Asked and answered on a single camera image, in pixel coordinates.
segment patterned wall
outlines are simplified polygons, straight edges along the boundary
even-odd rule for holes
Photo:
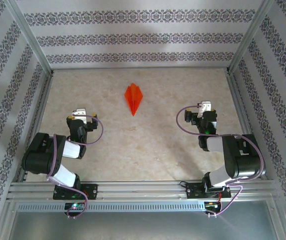
[[[272,5],[234,74],[286,210],[286,0]]]
[[[45,87],[40,63],[0,1],[0,213]]]
[[[19,0],[52,68],[227,67],[262,0]]]

